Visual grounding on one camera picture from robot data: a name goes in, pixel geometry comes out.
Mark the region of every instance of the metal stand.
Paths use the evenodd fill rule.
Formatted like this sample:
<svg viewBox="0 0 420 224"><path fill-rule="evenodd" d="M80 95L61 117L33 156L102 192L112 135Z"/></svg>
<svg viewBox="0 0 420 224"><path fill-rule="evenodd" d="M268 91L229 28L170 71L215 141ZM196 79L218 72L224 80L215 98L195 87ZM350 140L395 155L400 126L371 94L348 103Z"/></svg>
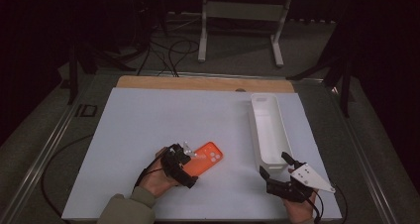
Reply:
<svg viewBox="0 0 420 224"><path fill-rule="evenodd" d="M350 94L350 80L351 80L351 71L352 71L352 62L351 58L343 58L338 56L332 56L328 60L322 63L317 63L315 66L310 67L309 69L298 73L293 76L288 76L288 80L301 80L306 76L323 69L325 67L331 67L327 75L323 79L323 83L327 87L334 87L338 83L341 77L342 79L342 89L340 96L340 107L346 117L349 117L348 111L348 101Z"/></svg>
<svg viewBox="0 0 420 224"><path fill-rule="evenodd" d="M278 45L278 39L286 20L290 2L291 0L285 0L283 5L266 5L203 0L198 61L204 62L206 60L207 18L262 20L278 22L277 30L275 34L270 37L270 40L272 52L274 53L275 65L282 67L283 58L281 56L280 46Z"/></svg>

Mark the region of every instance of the table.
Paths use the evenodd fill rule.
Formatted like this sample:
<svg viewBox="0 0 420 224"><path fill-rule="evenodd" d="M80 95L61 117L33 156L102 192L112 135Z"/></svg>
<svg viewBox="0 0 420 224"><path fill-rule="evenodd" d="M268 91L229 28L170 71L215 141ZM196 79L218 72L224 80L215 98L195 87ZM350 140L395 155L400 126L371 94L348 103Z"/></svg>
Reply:
<svg viewBox="0 0 420 224"><path fill-rule="evenodd" d="M233 92L238 89L249 92ZM62 218L97 218L112 194L130 194L139 170L153 159L151 154L185 137L192 148L213 140L225 158L201 175L193 188L177 187L160 198L155 207L157 220L286 218L278 197L265 193L265 183L254 162L247 103L250 92L264 91L275 92L285 111L285 130L295 158L308 162L327 178L290 82L123 76L109 97ZM205 107L215 99L220 100ZM288 180L288 173L278 178ZM320 195L325 204L324 217L340 218L334 194Z"/></svg>

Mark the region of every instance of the white tabletop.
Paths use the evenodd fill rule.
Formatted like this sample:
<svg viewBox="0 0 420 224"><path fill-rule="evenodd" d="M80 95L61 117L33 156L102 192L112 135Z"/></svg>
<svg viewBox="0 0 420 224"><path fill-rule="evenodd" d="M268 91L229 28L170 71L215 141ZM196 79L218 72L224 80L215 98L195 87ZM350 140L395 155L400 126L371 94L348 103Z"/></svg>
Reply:
<svg viewBox="0 0 420 224"><path fill-rule="evenodd" d="M301 101L277 93L294 158L328 180ZM157 200L157 220L276 220L279 197L265 192L256 169L249 122L251 93L114 88L86 154L64 219L97 219L115 193L129 196L140 172L164 146L214 142L224 159L191 188L174 187ZM275 177L289 181L284 172ZM320 191L324 218L341 218L334 194Z"/></svg>

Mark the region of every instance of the dark background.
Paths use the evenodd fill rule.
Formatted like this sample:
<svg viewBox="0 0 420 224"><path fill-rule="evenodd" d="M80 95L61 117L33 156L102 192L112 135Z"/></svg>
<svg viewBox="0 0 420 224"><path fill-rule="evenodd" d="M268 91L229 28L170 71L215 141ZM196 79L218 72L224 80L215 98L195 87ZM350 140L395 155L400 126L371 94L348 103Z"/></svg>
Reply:
<svg viewBox="0 0 420 224"><path fill-rule="evenodd" d="M130 3L116 2L115 5ZM107 9L103 0L0 0L0 3L0 144L3 144L61 83L56 69L68 61L71 29L75 29L79 38L104 50L115 50L120 38L112 36L115 29L104 13ZM167 10L177 13L201 11L201 0L165 0L165 3ZM418 5L419 0L293 0L288 14L288 19L303 19L306 23L339 22L323 56L357 51L353 76L361 81L417 190L420 186L420 175L416 175L420 169L417 158L420 93L416 90L420 87ZM119 10L124 18L124 7Z"/></svg>

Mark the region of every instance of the floor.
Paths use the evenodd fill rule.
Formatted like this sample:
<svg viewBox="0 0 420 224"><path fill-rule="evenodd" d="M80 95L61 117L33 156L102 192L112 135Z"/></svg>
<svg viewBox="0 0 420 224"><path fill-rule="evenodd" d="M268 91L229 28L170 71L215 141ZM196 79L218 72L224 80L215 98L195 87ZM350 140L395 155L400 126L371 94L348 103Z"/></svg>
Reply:
<svg viewBox="0 0 420 224"><path fill-rule="evenodd" d="M110 90L121 75L177 73L179 76L284 79L316 63L335 27L334 24L287 22L280 38L284 59L284 67L280 68L274 65L268 39L275 25L210 23L204 63L197 61L200 35L197 16L173 15L168 20L170 37L164 37L156 29L149 56L143 53L127 62L135 71L121 71L99 62L95 75L83 74L80 69L80 92L72 106L67 105L68 90L57 87L0 149L1 223L62 222L59 213L68 199ZM66 64L60 69L63 79L68 77L67 70ZM345 118L337 105L340 86L334 90L320 82L326 72L318 71L307 79L293 82L293 86L304 105L328 175L345 194L337 194L336 198L342 214L348 213L346 223L418 222L420 198L358 81L352 80L350 118ZM95 105L98 111L92 117L76 116L80 105ZM51 160L43 161L39 154L47 154ZM46 202L46 196L56 211Z"/></svg>

